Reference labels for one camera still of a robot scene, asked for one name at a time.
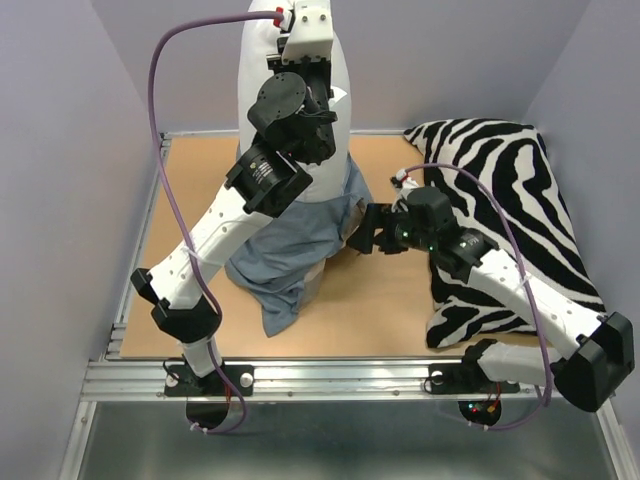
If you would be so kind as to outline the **white pillow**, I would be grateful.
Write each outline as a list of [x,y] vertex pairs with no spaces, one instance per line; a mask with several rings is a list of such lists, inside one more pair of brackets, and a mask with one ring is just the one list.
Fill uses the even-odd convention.
[[268,13],[243,26],[238,69],[240,147],[263,144],[312,182],[299,196],[342,195],[350,171],[350,79],[328,1],[253,1]]

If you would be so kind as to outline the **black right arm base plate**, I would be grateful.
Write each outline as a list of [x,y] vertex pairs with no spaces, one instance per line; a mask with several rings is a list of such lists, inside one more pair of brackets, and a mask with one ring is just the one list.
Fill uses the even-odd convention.
[[518,393],[518,383],[491,381],[477,366],[460,362],[431,364],[422,390],[433,395]]

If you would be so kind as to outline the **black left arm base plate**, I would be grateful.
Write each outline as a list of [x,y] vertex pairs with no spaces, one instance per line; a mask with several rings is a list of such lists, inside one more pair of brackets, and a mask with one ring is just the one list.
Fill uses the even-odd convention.
[[[233,395],[228,385],[213,371],[204,378],[195,375],[185,362],[163,363],[166,374],[164,395],[167,397],[225,397]],[[231,383],[243,397],[253,395],[255,369],[250,364],[225,363],[222,366]]]

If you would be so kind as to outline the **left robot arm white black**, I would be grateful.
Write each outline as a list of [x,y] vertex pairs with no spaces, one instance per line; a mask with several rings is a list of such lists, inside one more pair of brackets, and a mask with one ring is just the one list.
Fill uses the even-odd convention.
[[348,174],[351,104],[335,40],[244,39],[238,77],[241,155],[206,213],[162,262],[132,276],[158,327],[178,340],[199,393],[222,382],[215,332],[222,319],[209,281],[261,231],[289,213],[333,205]]

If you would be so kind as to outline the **blue-grey pillowcase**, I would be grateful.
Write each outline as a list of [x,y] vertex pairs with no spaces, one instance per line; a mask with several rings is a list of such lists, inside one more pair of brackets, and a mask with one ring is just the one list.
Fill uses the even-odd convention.
[[361,170],[348,157],[336,198],[293,202],[226,262],[227,277],[261,305],[266,336],[276,336],[296,322],[317,292],[325,261],[345,246],[371,202]]

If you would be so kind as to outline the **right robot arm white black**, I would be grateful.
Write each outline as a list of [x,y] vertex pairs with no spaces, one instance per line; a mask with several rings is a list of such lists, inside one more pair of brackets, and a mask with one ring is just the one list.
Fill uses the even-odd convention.
[[482,340],[438,374],[433,393],[472,393],[497,382],[551,386],[573,406],[595,412],[635,367],[631,322],[571,301],[525,269],[479,230],[458,224],[435,187],[408,187],[392,204],[372,203],[348,239],[350,248],[394,255],[428,253],[454,279],[500,302],[533,326],[537,347]]

